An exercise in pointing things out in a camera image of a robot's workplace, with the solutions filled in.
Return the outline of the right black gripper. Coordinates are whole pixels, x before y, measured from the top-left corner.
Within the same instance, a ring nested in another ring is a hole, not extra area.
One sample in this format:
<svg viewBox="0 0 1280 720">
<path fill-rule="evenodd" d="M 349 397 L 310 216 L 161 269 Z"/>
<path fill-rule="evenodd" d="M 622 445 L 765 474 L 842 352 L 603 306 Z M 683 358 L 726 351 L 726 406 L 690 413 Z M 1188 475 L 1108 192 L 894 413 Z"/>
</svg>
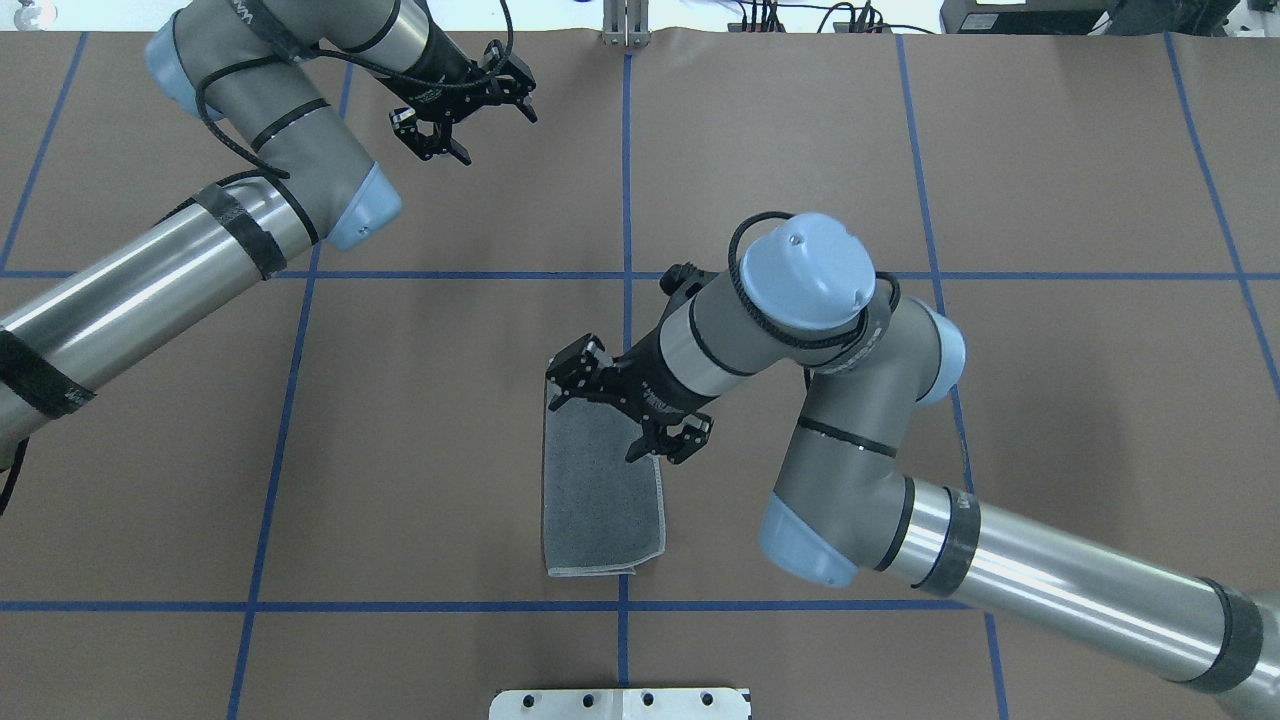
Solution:
<svg viewBox="0 0 1280 720">
<path fill-rule="evenodd" d="M 698 293 L 714 279 L 716 273 L 690 263 L 672 265 L 660 278 L 668 297 L 660 323 L 617 357 L 593 333 L 562 348 L 545 373 L 554 386 L 549 410 L 572 398 L 617 409 L 640 432 L 627 462 L 654 455 L 681 464 L 704 448 L 713 420 L 703 407 L 716 398 L 716 356 L 694 310 Z"/>
</svg>

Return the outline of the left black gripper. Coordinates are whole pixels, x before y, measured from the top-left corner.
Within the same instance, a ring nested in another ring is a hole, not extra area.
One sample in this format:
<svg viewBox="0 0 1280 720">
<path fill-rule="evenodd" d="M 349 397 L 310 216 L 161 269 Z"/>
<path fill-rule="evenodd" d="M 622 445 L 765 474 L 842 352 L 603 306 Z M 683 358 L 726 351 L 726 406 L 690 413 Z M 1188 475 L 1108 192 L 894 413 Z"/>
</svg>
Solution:
<svg viewBox="0 0 1280 720">
<path fill-rule="evenodd" d="M 477 60 L 445 36 L 433 40 L 408 70 L 390 77 L 388 88 L 403 101 L 389 111 L 393 135 L 419 159 L 451 156 L 472 164 L 454 127 L 483 108 L 509 105 L 536 123 L 532 106 L 536 81 L 527 63 L 493 40 Z"/>
</svg>

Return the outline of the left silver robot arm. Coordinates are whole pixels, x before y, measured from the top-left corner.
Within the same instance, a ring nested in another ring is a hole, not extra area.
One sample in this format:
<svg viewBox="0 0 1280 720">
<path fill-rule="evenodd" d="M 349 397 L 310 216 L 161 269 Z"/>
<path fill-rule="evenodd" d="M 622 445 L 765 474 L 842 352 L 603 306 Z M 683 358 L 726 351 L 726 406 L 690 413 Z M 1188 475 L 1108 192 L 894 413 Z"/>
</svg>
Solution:
<svg viewBox="0 0 1280 720">
<path fill-rule="evenodd" d="M 403 202 L 305 73 L 325 56 L 367 70 L 402 102 L 416 156 L 470 164 L 456 124 L 511 105 L 536 120 L 536 82 L 512 38 L 470 58 L 425 1 L 193 1 L 148 41 L 155 85 L 251 169 L 3 319 L 3 469 L 29 437 L 314 245 L 352 249 Z"/>
</svg>

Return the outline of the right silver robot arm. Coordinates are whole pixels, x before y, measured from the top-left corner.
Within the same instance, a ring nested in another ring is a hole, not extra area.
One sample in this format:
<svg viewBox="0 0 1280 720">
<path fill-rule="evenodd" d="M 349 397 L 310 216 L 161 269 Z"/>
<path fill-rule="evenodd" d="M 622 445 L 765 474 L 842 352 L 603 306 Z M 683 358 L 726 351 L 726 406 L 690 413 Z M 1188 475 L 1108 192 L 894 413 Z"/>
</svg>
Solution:
<svg viewBox="0 0 1280 720">
<path fill-rule="evenodd" d="M 1234 717 L 1277 716 L 1276 596 L 1185 577 L 899 470 L 914 413 L 948 397 L 966 346 L 841 222 L 760 211 L 735 228 L 722 272 L 675 265 L 660 288 L 660 322 L 625 354 L 586 333 L 549 360 L 549 413 L 603 404 L 630 421 L 623 461 L 680 464 L 708 443 L 707 405 L 795 363 L 806 396 L 759 534 L 777 568 L 833 588 L 863 569 L 887 573 L 1211 696 Z"/>
</svg>

